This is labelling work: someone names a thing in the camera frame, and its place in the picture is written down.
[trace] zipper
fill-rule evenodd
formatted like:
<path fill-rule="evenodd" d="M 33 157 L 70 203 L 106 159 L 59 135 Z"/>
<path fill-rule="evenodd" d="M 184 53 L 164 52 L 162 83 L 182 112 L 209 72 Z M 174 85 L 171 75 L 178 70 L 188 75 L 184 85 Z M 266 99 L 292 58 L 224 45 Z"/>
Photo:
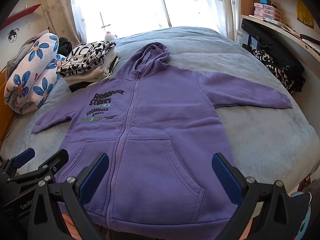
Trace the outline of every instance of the zipper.
<path fill-rule="evenodd" d="M 136 96 L 136 93 L 137 93 L 137 84 L 138 84 L 138 82 L 140 82 L 140 79 L 141 79 L 141 72 L 139 71 L 139 74 L 137 75 L 137 79 L 136 79 L 136 82 L 135 82 L 135 85 L 134 85 L 132 102 L 131 102 L 131 104 L 129 106 L 127 118 L 126 118 L 126 121 L 125 121 L 125 128 L 124 128 L 124 131 L 123 131 L 122 135 L 120 136 L 120 139 L 119 139 L 119 142 L 118 142 L 118 146 L 117 146 L 117 150 L 116 150 L 115 170 L 113 172 L 112 179 L 111 179 L 110 201 L 109 201 L 109 205 L 108 205 L 108 208 L 107 208 L 107 215 L 106 215 L 106 224 L 107 224 L 108 228 L 110 228 L 110 229 L 111 229 L 110 210 L 111 210 L 111 205 L 112 205 L 113 197 L 114 197 L 113 190 L 114 190 L 114 185 L 115 185 L 115 181 L 116 181 L 116 175 L 117 175 L 117 172 L 118 172 L 118 162 L 119 162 L 120 147 L 121 147 L 121 144 L 122 144 L 122 141 L 123 141 L 124 137 L 126 136 L 126 133 L 127 133 L 128 129 L 129 129 L 129 120 L 130 120 L 130 117 L 131 117 L 133 103 L 134 103 L 135 96 Z"/>

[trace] blue box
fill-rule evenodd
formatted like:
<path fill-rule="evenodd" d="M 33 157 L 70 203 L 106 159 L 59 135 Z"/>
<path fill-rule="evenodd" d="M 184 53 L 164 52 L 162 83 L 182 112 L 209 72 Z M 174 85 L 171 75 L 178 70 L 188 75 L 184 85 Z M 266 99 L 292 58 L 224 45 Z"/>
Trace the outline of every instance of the blue box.
<path fill-rule="evenodd" d="M 271 5 L 271 1 L 270 0 L 260 0 L 260 3 Z"/>

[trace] hoodie sleeve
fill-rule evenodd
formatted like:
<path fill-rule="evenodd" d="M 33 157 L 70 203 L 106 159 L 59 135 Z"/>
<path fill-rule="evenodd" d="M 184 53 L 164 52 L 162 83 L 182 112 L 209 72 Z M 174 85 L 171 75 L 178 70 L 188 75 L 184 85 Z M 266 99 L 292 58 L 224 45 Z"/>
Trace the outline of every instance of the hoodie sleeve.
<path fill-rule="evenodd" d="M 62 102 L 55 108 L 44 113 L 38 121 L 36 121 L 31 133 L 39 133 L 42 130 L 67 119 L 72 119 L 79 110 L 79 105 L 85 103 L 90 95 L 91 88 L 86 93 L 80 93 L 65 102 Z"/>
<path fill-rule="evenodd" d="M 289 98 L 271 87 L 220 72 L 196 75 L 200 88 L 215 108 L 238 105 L 292 108 Z"/>

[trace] black and white patterned fabric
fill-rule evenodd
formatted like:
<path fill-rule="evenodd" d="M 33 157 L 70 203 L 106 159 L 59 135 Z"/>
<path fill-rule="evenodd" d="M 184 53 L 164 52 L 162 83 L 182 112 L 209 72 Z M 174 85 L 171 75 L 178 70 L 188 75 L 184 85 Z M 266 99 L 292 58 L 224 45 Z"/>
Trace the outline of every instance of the black and white patterned fabric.
<path fill-rule="evenodd" d="M 66 77 L 85 73 L 102 65 L 106 54 L 116 45 L 113 41 L 97 41 L 80 44 L 65 58 L 57 69 L 57 75 Z"/>
<path fill-rule="evenodd" d="M 302 87 L 306 80 L 302 76 L 295 79 L 290 78 L 290 75 L 288 74 L 289 66 L 283 67 L 281 65 L 276 65 L 273 58 L 262 49 L 253 49 L 251 54 L 267 67 L 290 94 L 302 91 Z"/>

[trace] bedspread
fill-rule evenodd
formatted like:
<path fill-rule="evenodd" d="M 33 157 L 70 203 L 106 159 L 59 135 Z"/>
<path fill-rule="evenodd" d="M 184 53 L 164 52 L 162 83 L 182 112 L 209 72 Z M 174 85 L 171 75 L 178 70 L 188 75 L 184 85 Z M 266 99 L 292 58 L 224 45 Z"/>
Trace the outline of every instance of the bedspread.
<path fill-rule="evenodd" d="M 217 109 L 235 164 L 244 176 L 253 176 L 262 183 L 273 183 L 280 179 L 290 192 L 318 165 L 319 138 L 294 99 L 259 60 L 213 30 L 177 27 L 117 39 L 120 62 L 113 75 L 135 51 L 154 41 L 169 48 L 169 63 L 172 65 L 203 73 L 228 73 L 276 88 L 290 98 L 292 109 L 252 106 Z M 69 122 L 60 123 L 39 134 L 31 134 L 35 121 L 62 98 L 68 99 L 81 91 L 71 93 L 68 84 L 59 79 L 40 109 L 18 118 L 3 143 L 2 158 L 11 158 L 32 147 L 36 157 L 24 165 L 19 173 L 37 169 L 58 150 Z"/>

